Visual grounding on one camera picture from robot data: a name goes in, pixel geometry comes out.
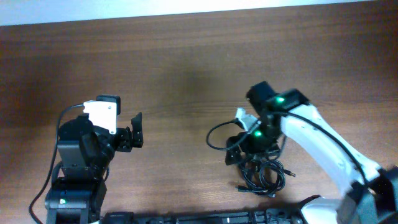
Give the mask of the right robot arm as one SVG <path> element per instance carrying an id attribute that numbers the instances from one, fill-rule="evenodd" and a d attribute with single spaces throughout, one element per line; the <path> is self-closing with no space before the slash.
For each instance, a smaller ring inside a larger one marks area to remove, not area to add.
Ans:
<path id="1" fill-rule="evenodd" d="M 397 167 L 384 169 L 358 152 L 297 89 L 278 93 L 260 82 L 246 98 L 257 114 L 237 109 L 233 123 L 243 131 L 227 140 L 227 165 L 239 165 L 245 175 L 261 174 L 281 154 L 277 140 L 284 135 L 304 148 L 341 194 L 304 202 L 305 223 L 397 223 Z"/>

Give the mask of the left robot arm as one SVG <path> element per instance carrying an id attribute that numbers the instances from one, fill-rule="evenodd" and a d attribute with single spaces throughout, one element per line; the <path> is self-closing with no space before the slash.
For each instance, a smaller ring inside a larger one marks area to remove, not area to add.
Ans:
<path id="1" fill-rule="evenodd" d="M 131 152 L 143 146 L 142 113 L 131 126 L 114 134 L 95 126 L 81 114 L 60 129 L 57 151 L 61 161 L 52 173 L 45 198 L 47 223 L 95 223 L 101 219 L 109 164 L 116 152 Z"/>

